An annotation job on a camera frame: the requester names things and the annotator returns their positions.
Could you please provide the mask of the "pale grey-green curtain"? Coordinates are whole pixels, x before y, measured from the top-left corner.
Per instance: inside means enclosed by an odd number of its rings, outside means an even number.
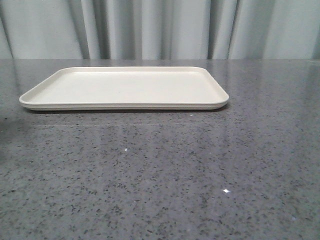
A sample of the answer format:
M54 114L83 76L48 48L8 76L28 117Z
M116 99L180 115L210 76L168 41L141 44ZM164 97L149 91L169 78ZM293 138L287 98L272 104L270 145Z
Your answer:
M2 59L318 59L317 0L3 0Z

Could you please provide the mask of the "cream rectangular plastic tray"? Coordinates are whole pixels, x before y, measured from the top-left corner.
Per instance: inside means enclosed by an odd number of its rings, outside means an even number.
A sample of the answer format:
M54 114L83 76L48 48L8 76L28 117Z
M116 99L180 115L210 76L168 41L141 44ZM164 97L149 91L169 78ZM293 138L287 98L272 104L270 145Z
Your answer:
M69 67L22 94L34 111L215 110L229 95L194 66Z

